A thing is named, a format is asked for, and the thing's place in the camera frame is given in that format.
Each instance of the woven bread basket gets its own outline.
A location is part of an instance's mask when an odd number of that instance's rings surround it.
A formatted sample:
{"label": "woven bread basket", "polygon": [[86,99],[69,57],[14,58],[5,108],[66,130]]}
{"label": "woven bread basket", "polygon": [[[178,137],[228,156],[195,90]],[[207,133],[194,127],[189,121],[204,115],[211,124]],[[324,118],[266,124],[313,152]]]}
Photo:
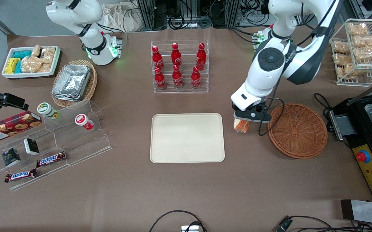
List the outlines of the woven bread basket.
{"label": "woven bread basket", "polygon": [[[72,61],[72,62],[68,63],[67,65],[69,65],[69,64],[86,65],[92,70],[92,72],[90,73],[90,76],[89,76],[89,81],[87,83],[86,89],[85,89],[84,94],[83,94],[82,101],[85,100],[85,99],[92,98],[93,94],[95,93],[96,85],[98,83],[98,74],[96,73],[96,70],[93,67],[93,65],[86,60],[76,60],[76,61]],[[53,86],[55,86],[57,80],[59,79],[61,71],[63,71],[63,69],[65,67],[66,67],[66,65],[63,68],[61,68],[61,70],[58,72],[58,74],[56,76],[56,79],[53,83]],[[68,107],[68,106],[71,106],[71,105],[76,103],[74,101],[66,101],[66,100],[57,99],[53,95],[52,95],[52,98],[53,98],[53,101],[56,103],[56,105],[61,106],[61,107]]]}
{"label": "woven bread basket", "polygon": [[[282,106],[276,107],[269,129],[277,120]],[[328,133],[322,118],[311,108],[298,104],[285,104],[282,117],[269,131],[270,140],[287,156],[297,159],[309,159],[319,155],[326,146]]]}

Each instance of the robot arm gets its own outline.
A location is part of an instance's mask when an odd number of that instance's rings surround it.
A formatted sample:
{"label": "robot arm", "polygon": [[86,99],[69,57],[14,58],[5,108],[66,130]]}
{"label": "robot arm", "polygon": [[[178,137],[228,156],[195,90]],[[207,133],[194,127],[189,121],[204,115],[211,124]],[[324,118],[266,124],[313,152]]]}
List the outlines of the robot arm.
{"label": "robot arm", "polygon": [[[299,9],[295,10],[297,12],[301,7],[300,1],[279,0],[279,2],[282,6],[285,6],[282,2],[298,5]],[[285,33],[292,31],[287,27],[292,16],[280,20],[280,24],[277,22],[280,26],[274,25],[270,30],[272,37],[263,41],[256,50],[245,83],[231,96],[235,118],[257,122],[263,119],[262,122],[268,123],[270,115],[264,116],[267,111],[264,102],[280,77],[299,85],[310,82],[317,74],[338,18],[342,0],[304,0],[303,2],[321,22],[313,32],[311,44],[302,48],[286,42],[291,34],[285,36],[287,39],[282,38]]]}
{"label": "robot arm", "polygon": [[56,0],[47,4],[46,12],[51,21],[80,37],[95,64],[106,65],[118,56],[116,37],[101,34],[95,24],[103,16],[96,0]]}

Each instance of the control panel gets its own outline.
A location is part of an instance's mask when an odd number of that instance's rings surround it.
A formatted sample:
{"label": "control panel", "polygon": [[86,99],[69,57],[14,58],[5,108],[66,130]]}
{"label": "control panel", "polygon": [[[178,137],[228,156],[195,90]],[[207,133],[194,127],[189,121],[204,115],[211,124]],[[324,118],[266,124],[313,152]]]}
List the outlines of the control panel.
{"label": "control panel", "polygon": [[352,151],[355,154],[359,167],[361,168],[367,184],[372,191],[372,153],[370,152],[367,144],[360,147],[355,147],[352,149]]}

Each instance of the snickers bar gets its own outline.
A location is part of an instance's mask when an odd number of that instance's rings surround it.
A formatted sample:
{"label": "snickers bar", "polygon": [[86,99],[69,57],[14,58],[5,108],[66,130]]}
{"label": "snickers bar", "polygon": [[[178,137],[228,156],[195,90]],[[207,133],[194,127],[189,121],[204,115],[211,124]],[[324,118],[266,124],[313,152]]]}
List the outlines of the snickers bar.
{"label": "snickers bar", "polygon": [[27,172],[22,173],[15,173],[15,174],[7,174],[5,177],[5,182],[12,182],[17,179],[29,179],[29,178],[35,178],[37,176],[37,170],[33,169]]}
{"label": "snickers bar", "polygon": [[65,158],[66,158],[66,155],[64,154],[64,151],[62,151],[61,153],[55,154],[54,156],[51,156],[51,157],[47,157],[43,160],[37,160],[36,161],[37,162],[36,168],[38,168],[42,165],[52,163],[52,162],[57,161],[57,160],[63,160]]}

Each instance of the red emergency stop button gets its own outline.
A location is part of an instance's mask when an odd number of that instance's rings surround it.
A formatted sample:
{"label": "red emergency stop button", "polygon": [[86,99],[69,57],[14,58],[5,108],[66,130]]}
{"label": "red emergency stop button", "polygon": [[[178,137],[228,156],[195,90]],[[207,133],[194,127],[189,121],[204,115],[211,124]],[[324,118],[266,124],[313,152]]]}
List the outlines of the red emergency stop button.
{"label": "red emergency stop button", "polygon": [[370,155],[367,151],[361,150],[356,154],[356,159],[360,162],[369,163]]}

